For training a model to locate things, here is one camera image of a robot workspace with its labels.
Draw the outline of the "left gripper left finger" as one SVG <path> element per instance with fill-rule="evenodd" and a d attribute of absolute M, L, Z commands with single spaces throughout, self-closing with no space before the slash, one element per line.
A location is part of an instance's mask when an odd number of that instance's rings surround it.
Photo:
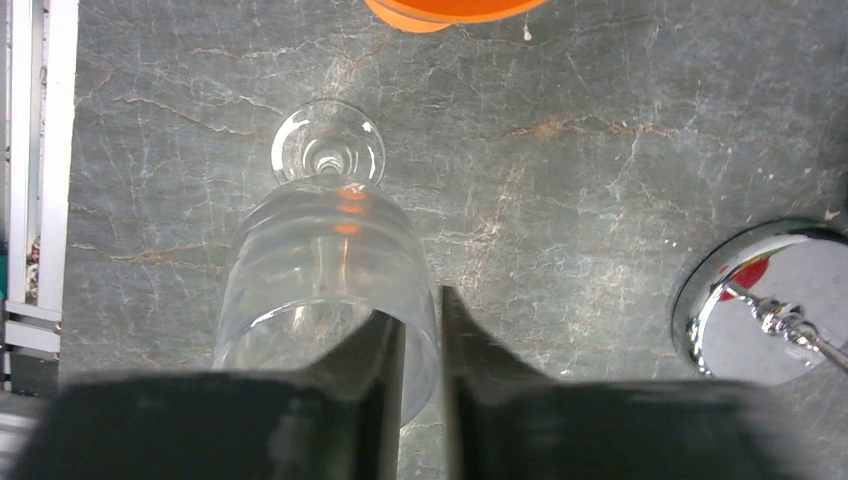
<path fill-rule="evenodd" d="M 52 400 L 17 479 L 391 479 L 402 323 L 374 312 L 295 371 L 101 377 Z"/>

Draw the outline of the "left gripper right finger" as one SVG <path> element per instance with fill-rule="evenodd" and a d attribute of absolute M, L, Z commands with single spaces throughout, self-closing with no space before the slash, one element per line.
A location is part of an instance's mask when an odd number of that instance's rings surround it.
<path fill-rule="evenodd" d="M 735 381 L 562 382 L 440 292 L 452 479 L 811 479 L 770 393 Z"/>

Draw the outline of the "clear wine glass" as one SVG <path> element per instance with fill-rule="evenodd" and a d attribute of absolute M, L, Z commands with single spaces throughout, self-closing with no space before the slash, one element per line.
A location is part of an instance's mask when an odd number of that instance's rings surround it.
<path fill-rule="evenodd" d="M 382 313 L 405 330 L 400 418 L 410 422 L 437 384 L 436 307 L 412 223 L 379 186 L 375 123 L 346 102 L 307 103 L 280 125 L 270 159 L 278 185 L 228 255 L 213 367 L 300 368 Z"/>

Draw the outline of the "orange plastic wine glass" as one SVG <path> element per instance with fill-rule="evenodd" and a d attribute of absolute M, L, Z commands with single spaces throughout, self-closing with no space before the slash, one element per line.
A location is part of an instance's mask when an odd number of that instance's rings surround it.
<path fill-rule="evenodd" d="M 426 34 L 458 24 L 510 18 L 542 5 L 545 0 L 365 0 L 364 3 L 392 28 Z"/>

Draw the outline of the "chrome wine glass rack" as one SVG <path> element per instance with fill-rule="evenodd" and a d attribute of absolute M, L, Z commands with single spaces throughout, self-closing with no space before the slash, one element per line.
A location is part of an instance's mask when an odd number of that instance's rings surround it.
<path fill-rule="evenodd" d="M 745 230 L 683 282 L 676 349 L 701 374 L 776 386 L 847 369 L 847 236 L 809 219 Z"/>

